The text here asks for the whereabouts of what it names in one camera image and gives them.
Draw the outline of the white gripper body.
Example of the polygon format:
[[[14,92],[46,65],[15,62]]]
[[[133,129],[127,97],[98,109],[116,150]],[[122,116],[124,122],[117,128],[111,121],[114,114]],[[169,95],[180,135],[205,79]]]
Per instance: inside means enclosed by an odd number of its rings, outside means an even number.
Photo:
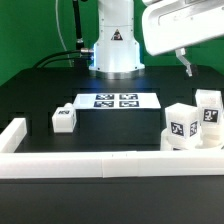
[[[142,30],[152,56],[224,36],[224,0],[142,0]]]

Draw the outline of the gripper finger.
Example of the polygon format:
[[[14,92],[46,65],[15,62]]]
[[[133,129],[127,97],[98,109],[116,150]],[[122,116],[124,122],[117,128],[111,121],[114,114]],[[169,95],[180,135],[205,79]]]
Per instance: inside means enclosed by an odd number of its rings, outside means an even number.
[[[191,63],[186,59],[186,50],[184,48],[179,48],[175,50],[177,59],[186,67],[186,73],[189,77],[193,75]]]

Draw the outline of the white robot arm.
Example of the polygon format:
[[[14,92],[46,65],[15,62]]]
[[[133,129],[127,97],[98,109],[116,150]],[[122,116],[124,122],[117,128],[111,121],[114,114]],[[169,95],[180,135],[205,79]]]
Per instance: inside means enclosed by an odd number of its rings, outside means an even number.
[[[186,48],[224,36],[224,0],[142,0],[142,32],[146,51],[170,51],[186,67]],[[130,79],[144,74],[140,45],[134,37],[134,0],[98,0],[99,38],[89,70],[106,79]]]

